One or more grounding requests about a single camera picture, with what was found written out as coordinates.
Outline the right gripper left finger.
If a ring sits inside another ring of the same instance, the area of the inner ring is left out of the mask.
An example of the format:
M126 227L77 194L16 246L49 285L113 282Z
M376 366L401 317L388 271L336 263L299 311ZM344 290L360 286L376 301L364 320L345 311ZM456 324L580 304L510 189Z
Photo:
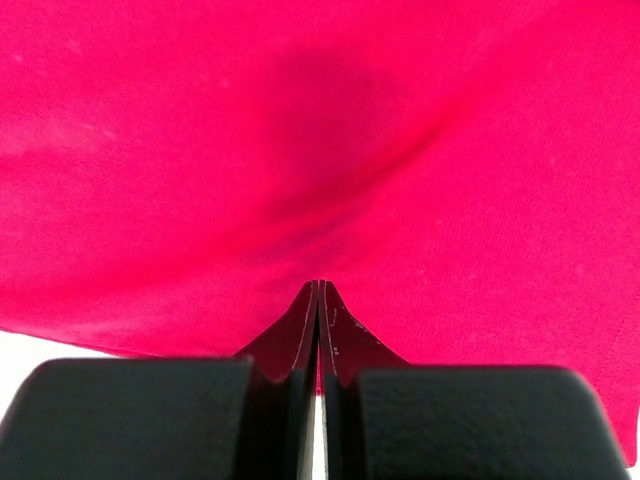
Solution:
M59 359L1 423L5 479L308 479L319 285L224 358Z

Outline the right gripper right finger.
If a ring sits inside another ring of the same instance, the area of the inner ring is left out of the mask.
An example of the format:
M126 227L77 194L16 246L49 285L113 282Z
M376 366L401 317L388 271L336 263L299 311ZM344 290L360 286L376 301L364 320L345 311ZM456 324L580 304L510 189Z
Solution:
M552 366L412 365L319 285L331 479L624 479L589 385Z

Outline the red t-shirt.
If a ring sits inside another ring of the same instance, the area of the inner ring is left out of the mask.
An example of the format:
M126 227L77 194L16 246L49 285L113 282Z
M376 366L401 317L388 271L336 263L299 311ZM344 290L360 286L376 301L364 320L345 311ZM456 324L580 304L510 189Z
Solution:
M635 1L5 1L1 327L225 355L300 286L639 410Z

